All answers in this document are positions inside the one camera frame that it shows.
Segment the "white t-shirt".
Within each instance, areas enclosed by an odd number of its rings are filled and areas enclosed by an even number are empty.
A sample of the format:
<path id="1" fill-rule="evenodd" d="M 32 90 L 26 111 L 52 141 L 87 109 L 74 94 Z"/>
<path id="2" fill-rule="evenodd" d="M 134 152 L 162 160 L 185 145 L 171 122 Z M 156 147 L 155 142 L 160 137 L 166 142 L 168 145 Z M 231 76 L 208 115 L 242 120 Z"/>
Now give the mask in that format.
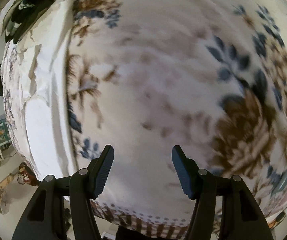
<path id="1" fill-rule="evenodd" d="M 66 59 L 72 0 L 56 3 L 18 43 L 20 100 L 30 160 L 39 179 L 76 171 L 67 113 Z"/>

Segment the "red shopping bag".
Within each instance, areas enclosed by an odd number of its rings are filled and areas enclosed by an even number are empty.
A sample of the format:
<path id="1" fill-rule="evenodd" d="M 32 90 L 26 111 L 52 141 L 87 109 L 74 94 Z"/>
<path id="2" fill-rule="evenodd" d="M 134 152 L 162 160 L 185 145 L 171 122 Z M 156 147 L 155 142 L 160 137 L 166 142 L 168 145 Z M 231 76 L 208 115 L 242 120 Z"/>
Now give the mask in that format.
<path id="1" fill-rule="evenodd" d="M 39 186 L 41 183 L 25 163 L 19 165 L 17 182 L 21 185 L 28 184 L 31 186 Z"/>

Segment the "teal storage rack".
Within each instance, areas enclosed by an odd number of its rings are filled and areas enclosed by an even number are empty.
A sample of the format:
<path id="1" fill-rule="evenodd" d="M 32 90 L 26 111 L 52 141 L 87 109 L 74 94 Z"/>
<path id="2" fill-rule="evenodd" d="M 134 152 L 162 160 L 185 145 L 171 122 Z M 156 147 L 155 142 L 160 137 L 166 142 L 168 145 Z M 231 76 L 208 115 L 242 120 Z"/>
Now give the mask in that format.
<path id="1" fill-rule="evenodd" d="M 0 148 L 5 150 L 12 144 L 9 135 L 8 123 L 5 118 L 0 119 Z"/>

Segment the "floral bed blanket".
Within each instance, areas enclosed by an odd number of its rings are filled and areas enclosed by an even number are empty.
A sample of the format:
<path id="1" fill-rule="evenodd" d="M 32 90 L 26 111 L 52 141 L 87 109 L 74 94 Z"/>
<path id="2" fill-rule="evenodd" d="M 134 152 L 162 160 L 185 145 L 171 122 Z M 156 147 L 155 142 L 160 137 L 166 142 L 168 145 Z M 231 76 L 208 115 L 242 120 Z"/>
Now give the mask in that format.
<path id="1" fill-rule="evenodd" d="M 91 202 L 96 216 L 183 239 L 194 204 L 171 160 L 175 145 L 215 176 L 241 176 L 268 221 L 287 207 L 287 0 L 72 1 L 66 95 L 76 171 L 105 145 L 115 150 Z M 18 43 L 5 47 L 4 106 L 34 171 Z"/>

